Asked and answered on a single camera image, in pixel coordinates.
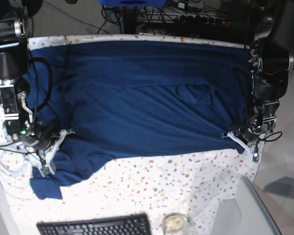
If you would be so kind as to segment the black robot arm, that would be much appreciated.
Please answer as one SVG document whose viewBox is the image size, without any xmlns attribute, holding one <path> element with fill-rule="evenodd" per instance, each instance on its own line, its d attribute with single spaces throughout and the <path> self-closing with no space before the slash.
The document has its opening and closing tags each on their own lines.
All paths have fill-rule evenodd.
<svg viewBox="0 0 294 235">
<path fill-rule="evenodd" d="M 0 105 L 4 111 L 3 131 L 12 143 L 22 142 L 36 151 L 47 150 L 56 141 L 55 123 L 38 122 L 37 111 L 48 102 L 53 74 L 43 58 L 33 58 L 28 50 L 28 19 L 42 7 L 41 0 L 0 0 Z M 43 63 L 48 72 L 45 100 L 29 108 L 30 85 L 24 79 L 30 65 Z"/>
<path fill-rule="evenodd" d="M 250 44 L 252 64 L 248 79 L 252 91 L 246 94 L 246 123 L 234 126 L 227 137 L 241 149 L 257 151 L 276 125 L 279 99 L 288 87 L 289 71 L 294 70 L 294 0 L 282 0 L 268 36 Z"/>
</svg>

